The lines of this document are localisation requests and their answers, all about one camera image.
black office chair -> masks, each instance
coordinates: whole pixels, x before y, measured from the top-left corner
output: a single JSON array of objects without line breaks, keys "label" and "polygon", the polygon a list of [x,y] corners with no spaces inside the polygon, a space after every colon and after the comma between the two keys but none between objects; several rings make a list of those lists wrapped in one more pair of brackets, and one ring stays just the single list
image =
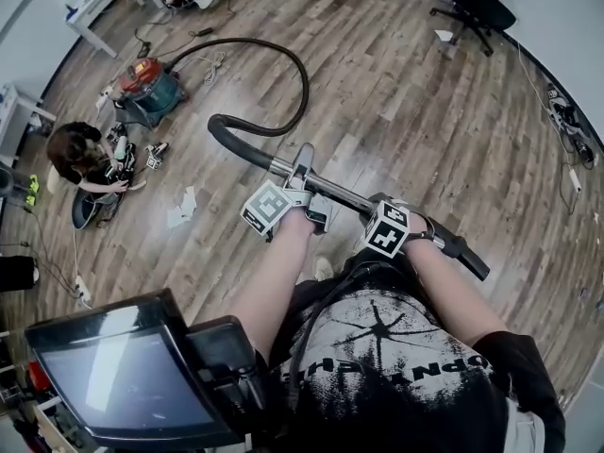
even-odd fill
[{"label": "black office chair", "polygon": [[[485,30],[488,37],[491,31],[503,32],[510,28],[516,22],[516,17],[500,0],[453,0],[455,7],[453,11],[433,8],[430,15],[442,13],[447,17],[458,20],[463,23],[463,29],[471,28],[486,49],[484,55],[490,57],[493,54],[493,47],[489,44],[481,30]],[[454,36],[449,43],[455,45],[459,35]]]}]

display screen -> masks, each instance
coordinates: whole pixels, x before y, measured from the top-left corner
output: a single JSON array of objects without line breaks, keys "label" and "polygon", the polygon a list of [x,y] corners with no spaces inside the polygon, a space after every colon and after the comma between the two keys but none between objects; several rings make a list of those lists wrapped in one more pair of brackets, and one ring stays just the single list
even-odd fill
[{"label": "display screen", "polygon": [[158,430],[212,423],[160,327],[71,343],[42,359],[89,428]]}]

white paper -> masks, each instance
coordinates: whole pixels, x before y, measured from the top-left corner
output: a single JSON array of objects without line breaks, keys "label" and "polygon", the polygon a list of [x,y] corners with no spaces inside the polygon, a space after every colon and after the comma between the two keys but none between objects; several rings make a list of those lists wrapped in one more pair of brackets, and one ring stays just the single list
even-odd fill
[{"label": "white paper", "polygon": [[453,32],[449,32],[448,30],[434,30],[436,35],[438,35],[439,39],[443,42],[450,42],[453,38]]},{"label": "white paper", "polygon": [[195,189],[190,186],[182,197],[182,205],[168,210],[168,229],[190,222],[196,208]]},{"label": "white paper", "polygon": [[193,212],[197,208],[197,202],[195,201],[195,190],[193,186],[187,188],[187,192],[182,198],[182,205],[180,205],[180,209],[182,210],[182,214],[184,216],[193,216]]}]

black hose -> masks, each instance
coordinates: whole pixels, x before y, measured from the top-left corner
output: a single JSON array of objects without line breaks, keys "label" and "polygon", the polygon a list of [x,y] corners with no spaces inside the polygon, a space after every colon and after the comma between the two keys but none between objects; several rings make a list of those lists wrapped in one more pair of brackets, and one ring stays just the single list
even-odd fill
[{"label": "black hose", "polygon": [[257,136],[264,136],[267,138],[273,138],[277,136],[283,136],[290,132],[297,124],[301,121],[304,116],[304,112],[309,104],[309,75],[306,72],[306,68],[304,64],[300,60],[300,58],[292,52],[290,49],[282,47],[281,45],[277,45],[276,43],[261,41],[260,39],[252,39],[248,37],[231,37],[228,39],[218,39],[216,41],[203,42],[198,45],[194,45],[193,47],[188,48],[181,54],[177,55],[172,61],[168,62],[165,66],[166,72],[171,72],[175,65],[179,63],[184,58],[188,57],[190,54],[194,52],[198,52],[200,50],[206,49],[208,47],[213,47],[214,45],[220,45],[223,43],[254,43],[255,45],[260,45],[262,47],[268,47],[273,50],[277,50],[278,52],[285,54],[289,57],[295,64],[300,73],[300,77],[302,79],[302,100],[300,101],[300,106],[298,110],[295,112],[294,116],[290,121],[288,121],[284,126],[277,128],[263,127],[259,125],[255,125],[254,123],[250,123],[244,119],[229,116],[226,114],[214,114],[208,120],[208,130],[211,135],[224,146],[229,151],[235,153],[240,158],[243,158],[252,164],[259,166],[265,170],[268,170],[273,160],[273,156],[269,155],[258,148],[246,143],[242,139],[235,136],[232,132],[228,130],[229,127],[233,127],[235,129],[240,129],[241,131],[249,132],[251,134],[255,134]]}]

monitor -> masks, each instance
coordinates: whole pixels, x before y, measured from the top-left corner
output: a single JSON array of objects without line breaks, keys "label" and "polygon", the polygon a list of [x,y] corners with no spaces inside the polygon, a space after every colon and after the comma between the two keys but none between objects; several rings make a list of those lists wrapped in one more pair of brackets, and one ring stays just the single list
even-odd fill
[{"label": "monitor", "polygon": [[212,406],[170,291],[26,330],[57,392],[102,446],[170,451],[236,443]]}]

